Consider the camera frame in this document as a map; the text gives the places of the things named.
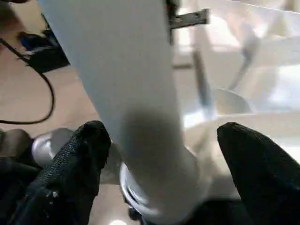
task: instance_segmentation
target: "white pipe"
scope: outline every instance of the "white pipe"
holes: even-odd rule
[[[39,0],[157,224],[196,206],[197,168],[186,151],[162,0]]]

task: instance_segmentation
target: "metal bracket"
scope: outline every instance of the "metal bracket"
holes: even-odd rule
[[[170,19],[171,29],[178,29],[183,27],[194,26],[198,24],[209,23],[209,9],[203,9],[201,11],[176,15]]]

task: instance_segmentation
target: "gray object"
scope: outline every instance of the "gray object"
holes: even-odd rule
[[[58,128],[36,137],[31,148],[34,161],[42,168],[50,165],[55,155],[73,134],[74,131],[70,129]]]

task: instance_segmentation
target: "white plastic part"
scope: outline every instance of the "white plastic part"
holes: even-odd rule
[[[186,219],[201,194],[181,135],[163,1],[39,2],[120,146],[135,181],[130,189],[148,200],[139,212],[156,224]]]

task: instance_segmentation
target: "black cable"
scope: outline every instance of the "black cable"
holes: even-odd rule
[[[13,54],[18,56],[21,60],[23,60],[27,65],[30,66],[29,60],[27,58],[25,58],[21,53],[19,53],[16,49],[14,49],[12,46],[10,46],[5,40],[0,38],[0,43],[3,44],[6,48],[8,48]],[[39,120],[35,120],[35,121],[0,120],[0,123],[15,124],[15,125],[30,125],[30,124],[37,124],[37,123],[44,122],[45,120],[49,119],[52,116],[53,111],[54,111],[54,107],[55,107],[55,95],[54,95],[53,86],[51,85],[50,81],[48,80],[48,78],[43,73],[38,72],[34,67],[32,67],[32,68],[46,82],[46,84],[49,88],[49,91],[50,91],[50,94],[51,94],[51,107],[50,107],[50,110],[49,110],[48,114],[45,117],[43,117]]]

